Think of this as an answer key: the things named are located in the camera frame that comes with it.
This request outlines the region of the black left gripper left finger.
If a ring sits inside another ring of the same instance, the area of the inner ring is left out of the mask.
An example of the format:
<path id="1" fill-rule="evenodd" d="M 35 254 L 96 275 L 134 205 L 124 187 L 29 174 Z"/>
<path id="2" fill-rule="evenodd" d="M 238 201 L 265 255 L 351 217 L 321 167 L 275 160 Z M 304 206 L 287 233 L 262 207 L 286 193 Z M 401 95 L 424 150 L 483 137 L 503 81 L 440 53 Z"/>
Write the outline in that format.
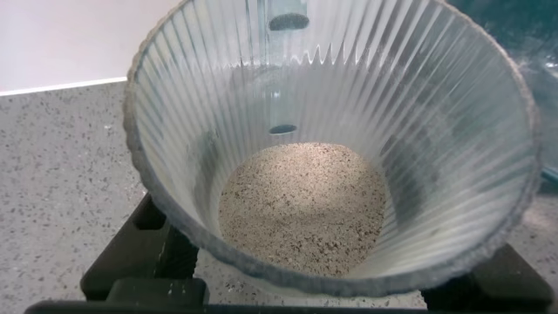
<path id="1" fill-rule="evenodd" d="M 146 195 L 82 276 L 80 288 L 88 301 L 203 305 L 209 292 L 194 277 L 198 253 Z"/>

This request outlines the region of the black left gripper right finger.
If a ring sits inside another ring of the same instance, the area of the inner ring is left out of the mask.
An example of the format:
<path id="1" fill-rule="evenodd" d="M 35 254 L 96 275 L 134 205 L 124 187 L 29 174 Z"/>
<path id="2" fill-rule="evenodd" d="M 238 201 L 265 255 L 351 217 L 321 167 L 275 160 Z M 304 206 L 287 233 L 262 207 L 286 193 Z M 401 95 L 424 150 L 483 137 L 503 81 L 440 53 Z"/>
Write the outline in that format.
<path id="1" fill-rule="evenodd" d="M 545 312 L 554 292 L 510 245 L 463 276 L 422 290 L 430 311 Z"/>

